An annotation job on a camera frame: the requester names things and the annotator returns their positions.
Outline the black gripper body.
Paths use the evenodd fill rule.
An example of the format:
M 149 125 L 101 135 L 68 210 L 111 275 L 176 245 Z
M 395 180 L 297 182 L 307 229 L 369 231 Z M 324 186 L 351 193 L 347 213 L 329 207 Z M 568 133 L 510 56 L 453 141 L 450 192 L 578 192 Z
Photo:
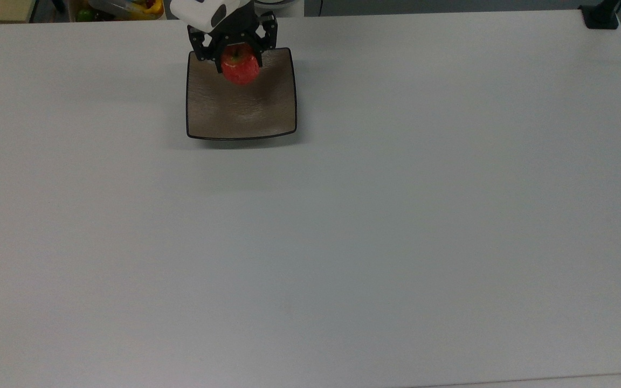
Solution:
M 244 4 L 238 8 L 232 4 L 222 4 L 210 21 L 213 26 L 209 33 L 210 47 L 248 43 L 256 51 L 264 48 L 257 34 L 259 22 L 252 4 Z

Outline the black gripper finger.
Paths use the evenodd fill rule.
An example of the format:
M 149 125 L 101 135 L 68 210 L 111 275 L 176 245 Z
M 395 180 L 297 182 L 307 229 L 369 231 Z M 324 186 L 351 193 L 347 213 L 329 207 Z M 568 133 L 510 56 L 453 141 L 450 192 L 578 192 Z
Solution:
M 264 65 L 263 54 L 276 49 L 278 42 L 278 18 L 274 12 L 264 12 L 256 19 L 256 51 L 257 64 L 261 68 Z
M 224 52 L 224 35 L 219 32 L 205 33 L 192 25 L 188 25 L 188 39 L 197 59 L 212 62 L 217 73 L 222 74 L 221 57 L 222 52 Z

